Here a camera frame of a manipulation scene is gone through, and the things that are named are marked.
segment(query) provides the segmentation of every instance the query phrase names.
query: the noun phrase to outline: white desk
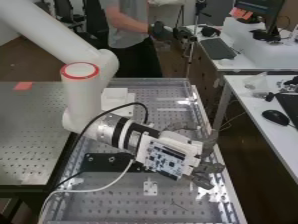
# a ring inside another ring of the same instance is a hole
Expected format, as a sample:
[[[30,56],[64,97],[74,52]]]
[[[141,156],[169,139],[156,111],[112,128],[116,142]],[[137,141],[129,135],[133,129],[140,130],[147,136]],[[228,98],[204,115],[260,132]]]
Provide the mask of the white desk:
[[[256,126],[260,129],[270,147],[273,148],[278,158],[281,159],[293,179],[298,184],[298,131],[288,126],[284,127],[262,117],[266,110],[278,110],[285,112],[278,100],[274,98],[272,102],[252,97],[250,90],[245,88],[244,80],[250,76],[225,75],[225,89],[223,93],[221,103],[219,106],[217,116],[213,128],[220,129],[225,111],[228,108],[232,92],[242,104]],[[268,84],[272,92],[278,92],[277,82],[292,80],[294,76],[268,76]]]
[[[253,25],[242,24],[237,21],[234,23],[236,23],[234,29],[236,30],[242,30],[242,32],[248,33],[248,35],[252,35],[249,33],[249,30],[264,28],[262,23],[261,24],[253,24]],[[229,47],[233,47],[233,44],[236,42],[236,39],[233,38],[233,35],[234,35],[233,30],[229,30],[224,27],[216,27],[216,28],[221,29],[221,31],[223,31],[221,39],[225,41],[227,45]],[[195,25],[188,26],[188,29],[195,32]],[[203,40],[217,38],[217,37],[212,37],[212,38],[204,37],[203,34],[201,34],[201,29],[203,28],[197,29],[199,43]],[[289,31],[282,31],[282,33],[281,33],[282,37],[288,37],[289,34],[290,34]],[[260,44],[260,42],[262,42],[262,44],[265,44],[264,41],[258,41],[258,40],[252,40],[252,41],[256,41],[256,44]],[[212,60],[211,59],[211,61],[213,62],[213,65],[217,68],[219,72],[233,71],[233,72],[238,73],[241,71],[242,72],[244,71],[289,71],[289,69],[273,69],[268,66],[256,65],[256,63],[242,53],[237,54],[236,58],[233,60],[230,60],[229,63],[224,63],[221,60]]]

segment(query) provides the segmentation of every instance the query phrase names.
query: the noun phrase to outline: person's hand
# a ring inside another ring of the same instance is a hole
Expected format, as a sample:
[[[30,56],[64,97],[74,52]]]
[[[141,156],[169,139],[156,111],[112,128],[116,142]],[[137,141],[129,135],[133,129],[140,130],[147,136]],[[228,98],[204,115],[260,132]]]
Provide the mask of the person's hand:
[[[167,27],[161,21],[157,21],[155,24],[149,25],[148,33],[159,41],[171,41],[175,37],[173,29]]]

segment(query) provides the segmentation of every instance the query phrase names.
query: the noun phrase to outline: black chair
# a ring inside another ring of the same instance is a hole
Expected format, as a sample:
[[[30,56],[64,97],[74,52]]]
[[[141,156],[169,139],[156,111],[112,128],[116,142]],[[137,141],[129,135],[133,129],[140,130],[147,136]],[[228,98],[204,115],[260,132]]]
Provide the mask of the black chair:
[[[85,16],[74,14],[74,7],[70,0],[54,0],[54,2],[56,18],[78,33],[78,27],[83,28]]]
[[[87,17],[87,33],[100,41],[100,48],[108,48],[109,26],[100,0],[83,0]]]

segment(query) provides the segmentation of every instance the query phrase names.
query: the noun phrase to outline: monitor stand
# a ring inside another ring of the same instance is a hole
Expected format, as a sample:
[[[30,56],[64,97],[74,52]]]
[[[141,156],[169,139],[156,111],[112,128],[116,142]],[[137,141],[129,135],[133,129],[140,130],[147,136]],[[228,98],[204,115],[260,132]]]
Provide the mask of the monitor stand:
[[[252,30],[250,32],[253,33],[256,40],[268,42],[280,42],[282,40],[277,26],[270,34],[265,30]]]

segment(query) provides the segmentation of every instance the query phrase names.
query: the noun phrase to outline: metal table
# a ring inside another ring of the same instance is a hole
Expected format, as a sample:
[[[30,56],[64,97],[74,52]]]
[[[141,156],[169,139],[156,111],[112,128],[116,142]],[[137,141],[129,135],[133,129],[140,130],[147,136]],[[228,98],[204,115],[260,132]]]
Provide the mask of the metal table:
[[[187,79],[116,79],[111,87],[128,87],[136,93],[136,101],[149,107],[149,121],[159,130],[176,122],[193,122],[200,131],[181,130],[180,133],[203,140],[211,131],[196,87]],[[135,107],[135,120],[141,121],[143,108]],[[67,165],[64,180],[78,173],[87,153],[117,153],[119,149],[81,139]],[[220,149],[208,158],[221,162]],[[84,183],[66,184],[74,189],[93,189],[109,183],[119,173],[84,173]],[[144,196],[144,181],[157,181],[159,196]],[[204,195],[187,179],[172,181],[157,173],[128,173],[109,189],[96,193],[64,194],[55,196],[46,208],[48,224],[99,223],[241,223],[245,216],[236,196],[230,177],[225,171],[212,175],[215,189]]]
[[[15,85],[0,83],[0,191],[12,192],[48,184],[70,137],[62,84],[35,83],[27,91]]]

